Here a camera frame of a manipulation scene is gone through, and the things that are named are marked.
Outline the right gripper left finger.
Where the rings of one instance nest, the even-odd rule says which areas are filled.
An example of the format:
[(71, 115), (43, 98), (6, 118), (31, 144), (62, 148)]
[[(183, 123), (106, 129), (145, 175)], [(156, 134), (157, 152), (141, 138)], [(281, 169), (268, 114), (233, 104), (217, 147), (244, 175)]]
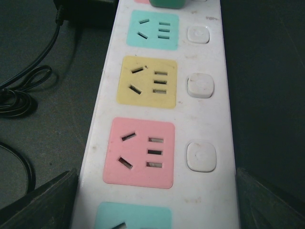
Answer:
[(78, 186), (76, 169), (65, 171), (0, 210), (2, 229), (68, 229)]

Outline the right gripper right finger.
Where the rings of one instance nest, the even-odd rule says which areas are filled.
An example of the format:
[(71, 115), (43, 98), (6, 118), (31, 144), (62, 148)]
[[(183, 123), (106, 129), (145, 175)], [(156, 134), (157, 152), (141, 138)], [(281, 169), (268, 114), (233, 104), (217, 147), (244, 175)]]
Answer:
[(242, 229), (303, 229), (305, 203), (243, 168), (236, 170)]

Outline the white power strip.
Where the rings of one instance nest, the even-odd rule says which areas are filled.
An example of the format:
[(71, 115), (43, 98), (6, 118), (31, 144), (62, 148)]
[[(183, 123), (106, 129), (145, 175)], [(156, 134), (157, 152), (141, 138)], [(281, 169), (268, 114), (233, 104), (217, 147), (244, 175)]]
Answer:
[(239, 227), (220, 2), (121, 0), (71, 228)]

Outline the green plug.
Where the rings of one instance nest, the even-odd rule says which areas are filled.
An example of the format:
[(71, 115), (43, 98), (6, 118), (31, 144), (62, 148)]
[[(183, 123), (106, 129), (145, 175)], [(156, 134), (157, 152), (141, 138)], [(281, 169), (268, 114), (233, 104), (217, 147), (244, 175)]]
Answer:
[(157, 8), (181, 9), (186, 5), (187, 0), (149, 0), (149, 3)]

